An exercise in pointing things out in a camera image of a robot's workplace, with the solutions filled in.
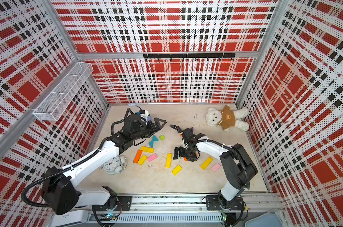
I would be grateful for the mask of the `grey bin bottom right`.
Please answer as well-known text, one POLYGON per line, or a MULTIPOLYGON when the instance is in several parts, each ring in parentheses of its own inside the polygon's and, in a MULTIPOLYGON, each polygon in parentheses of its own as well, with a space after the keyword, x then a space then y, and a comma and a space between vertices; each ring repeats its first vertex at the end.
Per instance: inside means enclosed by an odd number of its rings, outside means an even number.
POLYGON ((245 227, 283 227, 283 224, 275 213, 266 213, 248 220, 245 227))

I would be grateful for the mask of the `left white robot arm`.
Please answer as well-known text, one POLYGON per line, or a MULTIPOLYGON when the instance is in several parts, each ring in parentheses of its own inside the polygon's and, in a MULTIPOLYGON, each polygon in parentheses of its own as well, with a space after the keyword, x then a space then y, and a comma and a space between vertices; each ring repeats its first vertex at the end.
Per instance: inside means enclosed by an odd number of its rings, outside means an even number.
POLYGON ((26 186, 21 199, 30 206, 51 208, 57 215, 63 215, 74 208, 90 205, 105 205, 112 196, 112 190, 103 186, 94 190, 81 189, 78 185, 105 162, 122 154, 135 141, 152 137, 165 125, 166 120, 132 113, 127 109, 122 120, 112 126, 123 124, 118 132, 111 132, 100 146, 76 162, 62 168, 52 167, 45 176, 26 186))

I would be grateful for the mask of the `blue plastic toy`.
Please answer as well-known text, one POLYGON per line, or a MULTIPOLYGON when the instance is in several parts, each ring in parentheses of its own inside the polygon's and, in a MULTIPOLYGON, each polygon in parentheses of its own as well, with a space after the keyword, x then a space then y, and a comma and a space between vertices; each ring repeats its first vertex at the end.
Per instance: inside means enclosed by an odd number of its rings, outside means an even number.
POLYGON ((150 114, 149 114, 149 112, 147 111, 147 110, 139 110, 138 112, 137 112, 137 114, 138 115, 140 115, 143 119, 145 119, 147 122, 148 121, 151 121, 152 120, 152 118, 151 118, 151 116, 150 116, 150 114))

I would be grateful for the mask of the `pink block left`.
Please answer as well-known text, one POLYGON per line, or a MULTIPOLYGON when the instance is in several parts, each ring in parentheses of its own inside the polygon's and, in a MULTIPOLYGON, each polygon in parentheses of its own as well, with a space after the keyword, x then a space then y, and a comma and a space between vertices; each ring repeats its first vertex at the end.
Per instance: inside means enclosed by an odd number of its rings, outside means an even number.
POLYGON ((147 159, 148 159, 148 162, 152 162, 152 161, 155 160, 156 158, 158 158, 157 154, 152 154, 152 155, 149 156, 147 159))

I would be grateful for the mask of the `yellow block right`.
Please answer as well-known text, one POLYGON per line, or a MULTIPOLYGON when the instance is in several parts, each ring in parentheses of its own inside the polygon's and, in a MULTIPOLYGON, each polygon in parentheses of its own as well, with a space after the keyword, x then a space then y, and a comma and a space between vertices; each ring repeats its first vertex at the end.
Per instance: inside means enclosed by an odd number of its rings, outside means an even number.
POLYGON ((201 169, 205 170, 211 163, 213 159, 211 157, 208 157, 200 166, 201 169))

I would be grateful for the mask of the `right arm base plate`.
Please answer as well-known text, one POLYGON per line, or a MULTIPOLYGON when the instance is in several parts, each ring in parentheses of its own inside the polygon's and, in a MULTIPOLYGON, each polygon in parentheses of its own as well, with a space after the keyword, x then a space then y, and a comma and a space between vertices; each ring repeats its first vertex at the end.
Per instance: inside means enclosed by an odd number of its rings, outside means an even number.
POLYGON ((206 196, 206 209, 208 211, 241 211, 244 206, 240 197, 228 201, 221 195, 208 195, 206 196))

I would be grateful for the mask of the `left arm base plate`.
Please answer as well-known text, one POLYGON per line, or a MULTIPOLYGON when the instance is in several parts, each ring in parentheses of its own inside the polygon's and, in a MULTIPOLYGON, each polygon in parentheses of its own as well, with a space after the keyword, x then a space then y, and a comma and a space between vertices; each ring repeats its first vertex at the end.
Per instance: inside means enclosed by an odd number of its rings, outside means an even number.
POLYGON ((99 211, 129 211, 132 196, 112 196, 104 205, 95 205, 96 212, 99 211))

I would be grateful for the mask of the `pink block right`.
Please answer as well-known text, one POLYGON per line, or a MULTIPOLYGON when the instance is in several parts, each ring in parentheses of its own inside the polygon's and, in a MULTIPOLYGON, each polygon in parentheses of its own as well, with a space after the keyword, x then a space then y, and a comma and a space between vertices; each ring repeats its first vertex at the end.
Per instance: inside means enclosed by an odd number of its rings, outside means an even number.
POLYGON ((215 165, 213 165, 213 166, 211 167, 211 171, 215 173, 215 172, 216 172, 217 170, 219 170, 221 167, 222 167, 222 166, 221 166, 219 163, 216 163, 215 165))

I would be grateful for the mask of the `yellow upright block centre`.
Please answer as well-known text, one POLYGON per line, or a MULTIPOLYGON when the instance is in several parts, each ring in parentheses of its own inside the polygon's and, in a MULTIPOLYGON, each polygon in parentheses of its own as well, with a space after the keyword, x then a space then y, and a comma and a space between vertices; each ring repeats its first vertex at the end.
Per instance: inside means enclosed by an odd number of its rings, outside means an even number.
POLYGON ((167 154, 166 164, 165 164, 166 168, 170 168, 171 167, 172 156, 173 156, 173 154, 171 154, 171 153, 167 154))

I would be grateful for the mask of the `pink block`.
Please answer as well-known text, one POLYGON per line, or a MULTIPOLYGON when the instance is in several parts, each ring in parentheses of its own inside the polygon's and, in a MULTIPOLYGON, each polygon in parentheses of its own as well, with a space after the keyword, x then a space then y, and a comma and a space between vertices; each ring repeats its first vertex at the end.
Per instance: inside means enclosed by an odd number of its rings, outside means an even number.
POLYGON ((155 160, 156 158, 158 158, 157 154, 152 154, 152 155, 149 156, 147 159, 148 159, 148 162, 152 162, 152 161, 155 160))
POLYGON ((221 167, 222 167, 222 166, 221 166, 219 163, 216 163, 215 165, 213 165, 213 166, 211 167, 211 171, 215 173, 215 172, 216 172, 217 170, 219 170, 221 167))

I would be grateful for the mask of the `white twin-bell alarm clock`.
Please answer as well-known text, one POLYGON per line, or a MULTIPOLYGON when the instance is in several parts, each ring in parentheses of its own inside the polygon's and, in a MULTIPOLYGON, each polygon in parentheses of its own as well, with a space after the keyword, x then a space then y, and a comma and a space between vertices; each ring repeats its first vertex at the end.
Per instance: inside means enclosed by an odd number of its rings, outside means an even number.
POLYGON ((102 169, 108 175, 115 175, 121 173, 127 165, 128 162, 126 157, 119 155, 103 163, 102 169))

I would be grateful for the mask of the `white teddy bear brown hoodie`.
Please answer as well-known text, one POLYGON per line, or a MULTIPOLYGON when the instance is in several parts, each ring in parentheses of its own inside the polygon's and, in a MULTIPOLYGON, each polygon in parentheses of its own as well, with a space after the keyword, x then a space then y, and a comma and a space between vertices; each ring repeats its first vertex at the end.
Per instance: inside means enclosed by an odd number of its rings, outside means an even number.
POLYGON ((241 131, 248 131, 249 124, 243 121, 249 114, 249 110, 243 107, 239 110, 232 110, 229 105, 225 105, 222 110, 209 108, 206 113, 206 123, 210 127, 221 127, 223 131, 228 131, 235 127, 241 131))

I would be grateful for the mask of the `yellow block bottom centre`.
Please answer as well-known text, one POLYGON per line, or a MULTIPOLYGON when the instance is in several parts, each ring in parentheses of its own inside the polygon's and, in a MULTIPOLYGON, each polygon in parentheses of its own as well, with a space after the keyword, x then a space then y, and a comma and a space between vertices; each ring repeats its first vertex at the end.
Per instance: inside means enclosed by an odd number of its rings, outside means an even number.
POLYGON ((172 174, 176 176, 180 171, 182 170, 182 167, 180 165, 177 165, 173 170, 172 174))

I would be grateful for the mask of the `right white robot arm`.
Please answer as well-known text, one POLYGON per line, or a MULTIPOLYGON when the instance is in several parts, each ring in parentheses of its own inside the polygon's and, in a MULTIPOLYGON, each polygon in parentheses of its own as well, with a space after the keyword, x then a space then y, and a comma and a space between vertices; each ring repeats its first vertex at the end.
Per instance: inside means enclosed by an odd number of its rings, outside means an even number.
POLYGON ((242 208, 241 194, 251 188, 251 179, 258 173, 245 148, 240 144, 229 146, 216 142, 202 133, 194 134, 192 128, 182 130, 173 124, 170 127, 182 137, 182 146, 174 149, 174 159, 195 162, 202 152, 222 164, 227 182, 218 192, 218 197, 212 199, 212 203, 218 203, 217 209, 230 211, 242 208))

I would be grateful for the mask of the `yellow block lower left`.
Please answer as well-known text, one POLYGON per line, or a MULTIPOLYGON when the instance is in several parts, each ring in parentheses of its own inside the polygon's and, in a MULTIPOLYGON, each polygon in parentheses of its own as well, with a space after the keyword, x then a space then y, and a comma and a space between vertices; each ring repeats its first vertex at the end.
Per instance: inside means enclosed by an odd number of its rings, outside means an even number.
POLYGON ((142 166, 146 160, 147 160, 147 156, 143 155, 140 157, 140 159, 137 163, 142 166))

